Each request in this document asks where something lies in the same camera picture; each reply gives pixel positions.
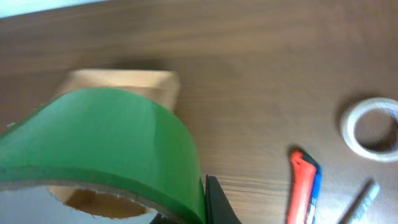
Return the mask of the beige masking tape roll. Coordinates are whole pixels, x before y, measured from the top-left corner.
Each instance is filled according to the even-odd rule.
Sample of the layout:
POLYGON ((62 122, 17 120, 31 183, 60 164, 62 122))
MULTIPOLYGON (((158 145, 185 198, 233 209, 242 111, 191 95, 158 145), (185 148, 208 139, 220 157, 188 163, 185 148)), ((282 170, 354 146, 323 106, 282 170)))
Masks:
POLYGON ((384 152, 373 151, 361 145, 356 137, 358 121, 370 111, 379 110, 390 114, 397 121, 397 101, 390 98, 374 97, 359 101, 342 114, 340 133, 347 146, 357 155, 378 162, 397 162, 397 141, 384 152))

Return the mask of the blue pen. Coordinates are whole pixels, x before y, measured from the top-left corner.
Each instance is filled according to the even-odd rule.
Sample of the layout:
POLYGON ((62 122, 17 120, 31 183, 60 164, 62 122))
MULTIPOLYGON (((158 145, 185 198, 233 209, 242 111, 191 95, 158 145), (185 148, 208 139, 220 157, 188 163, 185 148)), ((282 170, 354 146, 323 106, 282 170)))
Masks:
POLYGON ((312 187, 312 193, 311 193, 311 198, 310 198, 310 204, 308 207, 308 215, 307 215, 307 222, 306 224, 314 224, 315 223, 315 210, 316 210, 316 204, 321 188, 321 182, 322 182, 322 168, 319 164, 316 165, 316 173, 315 177, 313 180, 313 187, 312 187))

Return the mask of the brown cardboard box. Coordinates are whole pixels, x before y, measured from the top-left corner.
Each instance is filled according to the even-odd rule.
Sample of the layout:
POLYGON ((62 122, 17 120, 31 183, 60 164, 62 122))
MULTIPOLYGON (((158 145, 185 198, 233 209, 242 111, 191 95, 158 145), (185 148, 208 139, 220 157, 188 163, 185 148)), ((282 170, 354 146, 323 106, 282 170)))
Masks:
MULTIPOLYGON (((180 81, 174 72, 161 70, 83 69, 71 72, 57 88, 54 97, 84 88, 119 88, 142 95, 173 111, 180 81)), ((95 192, 81 187, 49 185, 48 191, 65 205, 95 218, 126 221, 154 212, 125 197, 95 192)))

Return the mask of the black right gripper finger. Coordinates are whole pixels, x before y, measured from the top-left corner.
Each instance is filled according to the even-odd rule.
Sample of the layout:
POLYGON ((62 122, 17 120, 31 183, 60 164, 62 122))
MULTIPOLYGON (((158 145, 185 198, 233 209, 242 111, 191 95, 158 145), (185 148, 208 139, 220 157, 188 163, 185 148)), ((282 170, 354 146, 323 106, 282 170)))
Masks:
POLYGON ((206 175, 205 209, 207 224, 241 224, 218 179, 206 175))

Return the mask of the orange utility knife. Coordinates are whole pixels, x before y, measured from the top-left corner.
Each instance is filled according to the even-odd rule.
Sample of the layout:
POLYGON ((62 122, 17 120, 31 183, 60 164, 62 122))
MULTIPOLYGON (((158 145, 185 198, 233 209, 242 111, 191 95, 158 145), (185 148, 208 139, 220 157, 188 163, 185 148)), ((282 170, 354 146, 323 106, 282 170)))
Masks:
POLYGON ((305 224, 312 197, 313 181, 317 171, 315 161, 303 151, 290 155, 293 184, 287 224, 305 224))

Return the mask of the green tape roll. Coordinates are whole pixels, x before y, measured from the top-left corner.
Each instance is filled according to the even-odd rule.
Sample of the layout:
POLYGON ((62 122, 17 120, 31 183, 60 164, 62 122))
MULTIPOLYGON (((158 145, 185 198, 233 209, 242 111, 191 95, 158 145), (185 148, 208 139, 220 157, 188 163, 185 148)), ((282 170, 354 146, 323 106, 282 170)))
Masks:
POLYGON ((1 134, 1 183, 82 185, 205 223, 195 142, 168 109, 115 88, 71 91, 1 134))

